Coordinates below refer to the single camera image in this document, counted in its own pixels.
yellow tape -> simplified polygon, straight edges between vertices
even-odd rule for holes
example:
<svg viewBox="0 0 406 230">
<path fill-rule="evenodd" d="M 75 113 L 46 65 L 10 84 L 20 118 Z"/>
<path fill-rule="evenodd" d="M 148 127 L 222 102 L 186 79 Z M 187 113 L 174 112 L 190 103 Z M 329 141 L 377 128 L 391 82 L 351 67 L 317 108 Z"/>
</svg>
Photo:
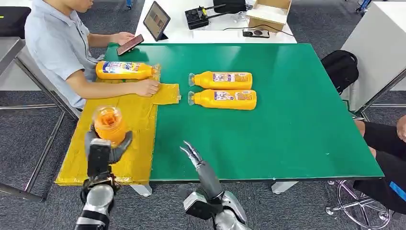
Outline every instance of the yellow tape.
<svg viewBox="0 0 406 230">
<path fill-rule="evenodd" d="M 103 82 L 120 83 L 121 80 L 103 80 Z M 91 125 L 93 112 L 101 105 L 118 107 L 122 112 L 123 120 L 133 131 L 131 145 L 121 160 L 112 165 L 117 181 L 121 184 L 148 183 L 154 149 L 157 104 L 177 104 L 180 99 L 178 84 L 160 84 L 159 87 L 158 93 L 152 97 L 131 94 L 88 100 L 55 183 L 82 185 L 83 181 L 88 178 L 84 138 Z"/>
</svg>

orange juice bottle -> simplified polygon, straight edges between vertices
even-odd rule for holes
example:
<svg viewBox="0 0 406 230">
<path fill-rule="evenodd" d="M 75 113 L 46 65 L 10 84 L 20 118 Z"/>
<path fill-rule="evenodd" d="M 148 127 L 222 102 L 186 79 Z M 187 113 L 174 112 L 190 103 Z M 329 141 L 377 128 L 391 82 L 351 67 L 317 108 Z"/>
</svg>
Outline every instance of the orange juice bottle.
<svg viewBox="0 0 406 230">
<path fill-rule="evenodd" d="M 93 114 L 93 121 L 99 137 L 110 140 L 113 148 L 124 140 L 127 128 L 118 108 L 112 106 L 98 108 Z"/>
<path fill-rule="evenodd" d="M 188 102 L 207 108 L 253 110 L 257 105 L 257 93 L 253 90 L 204 90 L 189 92 Z"/>
<path fill-rule="evenodd" d="M 161 74 L 161 66 L 159 64 L 149 66 L 142 62 L 99 61 L 96 65 L 96 74 L 100 79 L 143 80 Z"/>
<path fill-rule="evenodd" d="M 211 72 L 189 74 L 189 85 L 199 85 L 205 89 L 249 90 L 252 74 L 248 72 Z"/>
</svg>

green table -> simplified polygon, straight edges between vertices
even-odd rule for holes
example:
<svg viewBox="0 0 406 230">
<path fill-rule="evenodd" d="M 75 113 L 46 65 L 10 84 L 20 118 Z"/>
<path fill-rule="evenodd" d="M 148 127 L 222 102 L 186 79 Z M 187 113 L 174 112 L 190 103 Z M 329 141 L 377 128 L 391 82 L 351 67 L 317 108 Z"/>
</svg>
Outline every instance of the green table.
<svg viewBox="0 0 406 230">
<path fill-rule="evenodd" d="M 162 65 L 161 82 L 179 83 L 180 104 L 159 106 L 151 181 L 198 180 L 179 150 L 193 144 L 221 180 L 377 178 L 383 173 L 309 44 L 146 44 L 107 61 Z M 189 106 L 189 73 L 247 71 L 252 111 Z"/>
</svg>

robotic hand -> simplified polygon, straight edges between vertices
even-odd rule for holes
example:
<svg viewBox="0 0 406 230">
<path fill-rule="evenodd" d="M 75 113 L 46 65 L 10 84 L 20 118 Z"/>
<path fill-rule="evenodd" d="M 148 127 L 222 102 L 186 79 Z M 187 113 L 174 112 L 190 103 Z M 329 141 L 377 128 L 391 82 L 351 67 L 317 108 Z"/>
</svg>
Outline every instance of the robotic hand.
<svg viewBox="0 0 406 230">
<path fill-rule="evenodd" d="M 224 191 L 213 168 L 204 161 L 199 152 L 187 141 L 186 147 L 180 149 L 186 153 L 199 174 L 199 180 L 205 195 L 191 193 L 183 206 L 188 215 L 207 220 L 213 218 L 217 230 L 250 230 L 245 225 L 247 216 L 237 198 L 229 191 Z"/>
<path fill-rule="evenodd" d="M 85 136 L 85 151 L 88 160 L 88 177 L 83 182 L 80 198 L 85 204 L 76 222 L 76 230 L 106 230 L 109 213 L 114 204 L 114 195 L 120 189 L 115 181 L 110 164 L 117 163 L 133 138 L 131 131 L 119 146 L 112 149 L 109 140 L 100 139 L 94 125 Z"/>
</svg>

short-sleeve shirt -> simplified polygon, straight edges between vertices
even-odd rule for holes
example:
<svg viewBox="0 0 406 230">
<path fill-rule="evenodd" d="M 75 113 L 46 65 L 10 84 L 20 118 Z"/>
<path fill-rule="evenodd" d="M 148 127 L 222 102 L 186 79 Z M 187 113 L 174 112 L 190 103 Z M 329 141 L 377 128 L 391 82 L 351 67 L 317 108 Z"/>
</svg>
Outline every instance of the short-sleeve shirt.
<svg viewBox="0 0 406 230">
<path fill-rule="evenodd" d="M 76 108 L 83 108 L 86 100 L 73 91 L 66 79 L 78 70 L 88 81 L 96 79 L 98 61 L 89 52 L 88 35 L 76 11 L 67 17 L 42 0 L 33 1 L 25 23 L 27 48 L 45 76 Z"/>
</svg>

